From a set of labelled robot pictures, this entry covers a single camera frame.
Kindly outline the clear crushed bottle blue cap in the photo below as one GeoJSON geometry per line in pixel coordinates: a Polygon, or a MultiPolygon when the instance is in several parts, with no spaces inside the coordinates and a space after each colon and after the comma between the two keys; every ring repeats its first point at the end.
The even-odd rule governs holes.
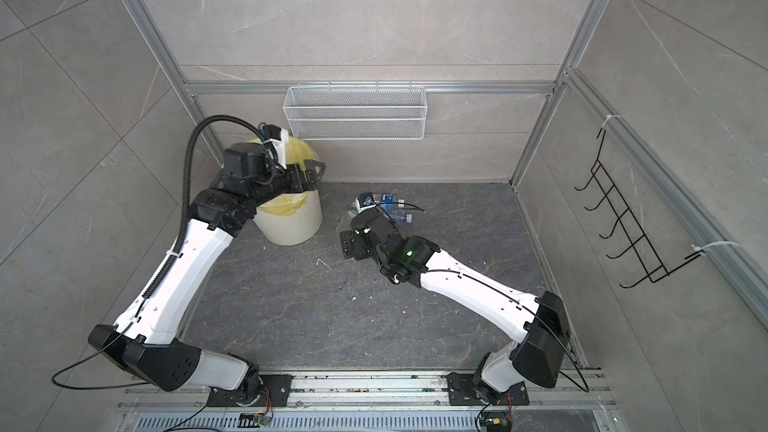
{"type": "Polygon", "coordinates": [[[406,210],[389,210],[387,215],[397,223],[411,224],[413,222],[413,214],[406,210]]]}

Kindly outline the clear bottle blue label top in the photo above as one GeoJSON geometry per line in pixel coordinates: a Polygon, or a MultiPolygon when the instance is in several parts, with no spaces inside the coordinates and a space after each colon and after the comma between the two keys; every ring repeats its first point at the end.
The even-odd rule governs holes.
{"type": "Polygon", "coordinates": [[[374,193],[375,202],[386,208],[403,208],[405,200],[391,193],[374,193]]]}

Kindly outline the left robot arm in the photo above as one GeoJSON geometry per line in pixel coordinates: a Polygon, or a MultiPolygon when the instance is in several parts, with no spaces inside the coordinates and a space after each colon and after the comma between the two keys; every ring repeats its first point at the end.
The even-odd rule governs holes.
{"type": "Polygon", "coordinates": [[[210,269],[244,225],[271,202],[297,215],[324,171],[316,152],[293,137],[226,149],[218,177],[183,210],[177,238],[151,280],[113,324],[92,329],[89,344],[166,392],[195,385],[254,401],[262,384],[256,364],[186,344],[179,331],[210,269]]]}

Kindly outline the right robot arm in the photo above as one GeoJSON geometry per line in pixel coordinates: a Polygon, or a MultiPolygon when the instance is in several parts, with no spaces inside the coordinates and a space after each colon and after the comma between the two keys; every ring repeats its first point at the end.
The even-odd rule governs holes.
{"type": "Polygon", "coordinates": [[[571,337],[558,295],[546,291],[536,296],[497,282],[426,238],[402,235],[379,207],[357,214],[339,238],[346,259],[371,259],[391,283],[447,297],[507,335],[510,342],[486,354],[472,379],[487,401],[520,383],[556,386],[571,337]]]}

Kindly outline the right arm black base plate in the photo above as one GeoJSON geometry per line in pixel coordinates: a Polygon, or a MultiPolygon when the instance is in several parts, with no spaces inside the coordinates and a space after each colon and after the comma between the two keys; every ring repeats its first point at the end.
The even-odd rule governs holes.
{"type": "Polygon", "coordinates": [[[506,392],[497,392],[473,374],[451,372],[445,376],[451,406],[527,406],[530,404],[524,382],[513,384],[506,392]]]}

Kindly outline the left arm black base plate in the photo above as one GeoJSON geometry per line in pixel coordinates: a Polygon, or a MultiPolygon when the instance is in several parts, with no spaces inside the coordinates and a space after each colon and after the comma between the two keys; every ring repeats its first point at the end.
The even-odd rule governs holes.
{"type": "Polygon", "coordinates": [[[293,376],[268,374],[248,377],[244,386],[235,391],[217,389],[210,399],[210,407],[285,407],[291,391],[293,376]]]}

